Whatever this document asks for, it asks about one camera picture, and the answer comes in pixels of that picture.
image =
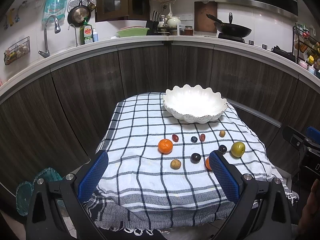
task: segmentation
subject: dish soap bottle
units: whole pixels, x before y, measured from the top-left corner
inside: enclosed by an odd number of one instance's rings
[[[80,27],[80,40],[81,40],[81,45],[93,42],[92,26],[88,24],[87,17],[84,18],[84,23]]]

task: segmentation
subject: green dish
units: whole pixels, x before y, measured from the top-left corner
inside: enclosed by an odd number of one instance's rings
[[[118,31],[120,38],[123,37],[132,37],[132,36],[146,36],[149,28],[130,28],[122,31]]]

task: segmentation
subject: white countertop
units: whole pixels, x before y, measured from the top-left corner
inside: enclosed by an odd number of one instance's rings
[[[111,40],[98,41],[91,44],[86,44],[79,47],[67,49],[57,54],[54,54],[48,58],[44,58],[36,62],[35,64],[26,67],[25,69],[23,69],[22,71],[14,75],[12,78],[10,78],[7,82],[5,82],[0,87],[0,97],[9,89],[14,87],[16,84],[18,84],[19,82],[27,78],[28,76],[65,58],[75,56],[91,50],[104,48],[104,47],[135,43],[135,42],[146,42],[146,41],[200,42],[200,43],[213,44],[213,46],[214,45],[225,46],[225,49],[230,48],[230,50],[232,49],[242,50],[246,54],[251,53],[253,57],[262,56],[271,60],[275,60],[276,62],[279,62],[280,64],[283,64],[289,67],[290,69],[292,69],[293,71],[297,72],[297,75],[299,76],[302,75],[306,77],[308,80],[310,80],[312,83],[314,83],[317,87],[320,88],[320,79],[318,79],[315,75],[311,74],[308,70],[304,69],[300,65],[280,55],[277,55],[269,50],[265,50],[256,46],[239,43],[236,41],[229,41],[229,40],[224,40],[219,38],[211,38],[211,37],[203,37],[203,36],[139,36],[139,37],[127,37],[127,38],[117,38],[117,39],[111,39]]]

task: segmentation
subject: human hand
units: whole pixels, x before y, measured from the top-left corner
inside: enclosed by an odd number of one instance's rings
[[[317,191],[320,191],[320,181],[318,179],[314,181],[307,203],[302,210],[302,216],[298,224],[298,233],[300,235],[304,234],[312,224],[317,211],[320,212],[320,196],[317,195]]]

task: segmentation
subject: faucet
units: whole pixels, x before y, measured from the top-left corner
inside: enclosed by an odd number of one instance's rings
[[[48,22],[49,22],[50,18],[54,19],[54,33],[57,34],[57,33],[59,33],[61,31],[61,28],[60,28],[60,25],[59,25],[57,17],[55,15],[50,15],[48,17],[47,21],[45,22],[45,27],[44,27],[45,52],[39,50],[39,54],[44,58],[47,58],[47,57],[50,56],[50,52],[49,52],[49,49],[48,49],[48,39],[47,39],[47,25],[48,25]]]
[[[68,30],[70,29],[70,26],[73,26],[73,27],[74,27],[74,29],[75,29],[76,47],[78,47],[78,46],[79,46],[79,44],[78,44],[78,39],[77,39],[77,31],[76,31],[76,27],[75,27],[75,25],[74,25],[73,23],[71,23],[71,24],[69,25],[69,27],[68,27]]]

